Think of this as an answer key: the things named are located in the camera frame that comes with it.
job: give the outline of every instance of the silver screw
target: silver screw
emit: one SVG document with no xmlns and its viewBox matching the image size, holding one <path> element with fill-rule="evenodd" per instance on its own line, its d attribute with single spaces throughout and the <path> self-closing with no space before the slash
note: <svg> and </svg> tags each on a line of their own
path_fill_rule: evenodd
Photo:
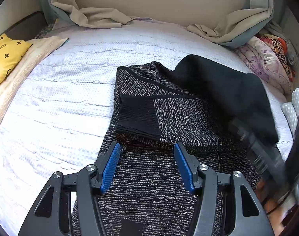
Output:
<svg viewBox="0 0 299 236">
<path fill-rule="evenodd" d="M 200 166 L 199 166 L 199 168 L 200 168 L 200 170 L 208 170 L 208 166 L 207 165 L 205 165 L 205 164 L 201 164 Z"/>
<path fill-rule="evenodd" d="M 238 170 L 235 170 L 235 171 L 233 172 L 233 175 L 236 176 L 236 177 L 241 177 L 241 176 L 242 176 L 242 173 L 241 173 L 240 171 L 238 171 Z"/>
<path fill-rule="evenodd" d="M 61 176 L 61 172 L 59 172 L 59 171 L 53 173 L 54 178 L 58 178 L 60 176 Z"/>
<path fill-rule="evenodd" d="M 88 171 L 93 171 L 95 168 L 96 168 L 95 165 L 88 165 L 88 166 L 86 167 L 86 169 L 87 169 Z"/>
</svg>

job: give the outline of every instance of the bed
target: bed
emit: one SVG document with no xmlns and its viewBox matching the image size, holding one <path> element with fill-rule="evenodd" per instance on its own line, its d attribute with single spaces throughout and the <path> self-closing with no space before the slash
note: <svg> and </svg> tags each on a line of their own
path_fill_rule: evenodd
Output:
<svg viewBox="0 0 299 236">
<path fill-rule="evenodd" d="M 69 40 L 30 73 L 0 125 L 0 224 L 10 236 L 18 234 L 53 172 L 78 172 L 97 158 L 113 111 L 118 66 L 158 61 L 174 69 L 186 55 L 197 54 L 252 73 L 229 49 L 180 25 L 145 18 L 117 29 L 60 21 L 50 36 Z M 286 159 L 293 143 L 281 111 L 286 98 L 263 85 L 279 135 L 277 146 Z"/>
</svg>

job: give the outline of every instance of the white quilt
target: white quilt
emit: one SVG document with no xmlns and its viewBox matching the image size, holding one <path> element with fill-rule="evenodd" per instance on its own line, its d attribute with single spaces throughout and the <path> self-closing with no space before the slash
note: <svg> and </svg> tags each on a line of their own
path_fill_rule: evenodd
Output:
<svg viewBox="0 0 299 236">
<path fill-rule="evenodd" d="M 10 236 L 18 234 L 53 172 L 74 173 L 95 161 L 113 111 L 118 66 L 158 61 L 174 69 L 186 55 L 197 54 L 251 73 L 235 53 L 175 24 L 71 26 L 49 35 L 69 41 L 36 66 L 0 125 L 0 224 Z M 286 99 L 264 86 L 286 158 L 293 142 L 281 111 Z"/>
</svg>

